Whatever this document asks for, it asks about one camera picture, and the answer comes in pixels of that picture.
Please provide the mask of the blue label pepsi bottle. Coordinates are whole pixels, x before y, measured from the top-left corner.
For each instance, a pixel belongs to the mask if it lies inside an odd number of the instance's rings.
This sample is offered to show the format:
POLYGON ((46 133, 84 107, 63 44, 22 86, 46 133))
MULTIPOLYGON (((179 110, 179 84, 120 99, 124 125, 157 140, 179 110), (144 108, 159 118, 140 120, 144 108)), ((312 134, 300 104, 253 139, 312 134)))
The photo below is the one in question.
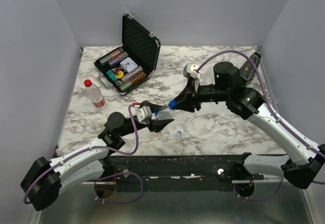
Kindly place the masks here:
POLYGON ((156 120, 174 119, 174 110, 169 106, 162 106, 158 112, 155 112, 156 120))

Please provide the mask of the blue bottle cap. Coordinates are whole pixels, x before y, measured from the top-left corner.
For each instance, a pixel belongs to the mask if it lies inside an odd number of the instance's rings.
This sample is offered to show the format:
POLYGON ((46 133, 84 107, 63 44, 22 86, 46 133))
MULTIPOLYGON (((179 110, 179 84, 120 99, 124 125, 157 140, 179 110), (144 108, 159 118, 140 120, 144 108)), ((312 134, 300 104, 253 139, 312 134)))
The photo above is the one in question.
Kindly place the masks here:
POLYGON ((175 105, 177 104, 177 101, 176 100, 171 100, 169 103, 168 103, 168 108, 170 110, 174 110, 174 107, 175 105))

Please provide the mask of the red label plastic bottle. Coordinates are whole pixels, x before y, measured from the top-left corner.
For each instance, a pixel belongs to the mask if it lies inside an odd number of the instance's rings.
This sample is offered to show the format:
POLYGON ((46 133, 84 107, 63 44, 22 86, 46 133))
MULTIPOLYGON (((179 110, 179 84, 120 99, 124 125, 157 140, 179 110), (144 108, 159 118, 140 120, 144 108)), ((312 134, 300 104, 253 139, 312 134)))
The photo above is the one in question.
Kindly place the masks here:
POLYGON ((95 84, 92 83, 91 87, 85 86, 85 93, 95 107, 100 108, 105 104, 105 99, 95 84))

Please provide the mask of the red bottle cap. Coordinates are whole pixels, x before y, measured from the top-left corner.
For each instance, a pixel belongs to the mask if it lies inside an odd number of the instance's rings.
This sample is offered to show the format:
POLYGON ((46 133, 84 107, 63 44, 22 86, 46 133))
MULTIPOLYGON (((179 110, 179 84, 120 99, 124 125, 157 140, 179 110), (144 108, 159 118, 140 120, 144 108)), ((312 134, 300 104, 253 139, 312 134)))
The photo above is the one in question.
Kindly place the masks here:
POLYGON ((89 79, 86 79, 86 80, 84 80, 84 85, 85 85, 86 87, 91 87, 91 86, 92 86, 92 81, 89 80, 89 79))

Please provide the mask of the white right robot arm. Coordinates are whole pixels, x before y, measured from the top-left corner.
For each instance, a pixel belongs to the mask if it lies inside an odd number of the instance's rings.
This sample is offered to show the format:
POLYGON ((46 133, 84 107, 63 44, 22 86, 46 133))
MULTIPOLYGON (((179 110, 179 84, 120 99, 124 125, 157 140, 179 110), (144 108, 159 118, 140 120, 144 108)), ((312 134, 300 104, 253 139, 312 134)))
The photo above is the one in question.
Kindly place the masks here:
POLYGON ((213 67, 214 84, 196 85, 187 78, 187 85, 171 102, 171 108, 187 112, 201 109, 202 103, 225 102, 227 108, 266 133, 285 155, 245 153, 234 165, 234 175, 245 179, 253 174, 285 178, 301 189, 307 189, 324 165, 324 145, 307 139, 266 103, 255 89, 244 87, 240 70, 230 62, 213 67))

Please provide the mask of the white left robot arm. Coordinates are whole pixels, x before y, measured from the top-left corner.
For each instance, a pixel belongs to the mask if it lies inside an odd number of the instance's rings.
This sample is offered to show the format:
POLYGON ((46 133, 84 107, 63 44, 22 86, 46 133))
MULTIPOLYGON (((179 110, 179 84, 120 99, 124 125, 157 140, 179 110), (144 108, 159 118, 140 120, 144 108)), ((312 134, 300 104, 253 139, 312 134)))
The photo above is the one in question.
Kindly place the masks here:
POLYGON ((23 202, 31 204, 36 211, 44 210, 56 201, 66 189, 89 180, 109 180, 113 169, 105 163, 114 153, 133 155, 139 148, 138 131, 144 128, 158 133, 173 121, 163 117, 173 110, 176 101, 159 106, 148 101, 129 105, 129 117, 113 112, 104 130, 90 143, 64 156, 47 160, 36 159, 20 183, 24 191, 23 202))

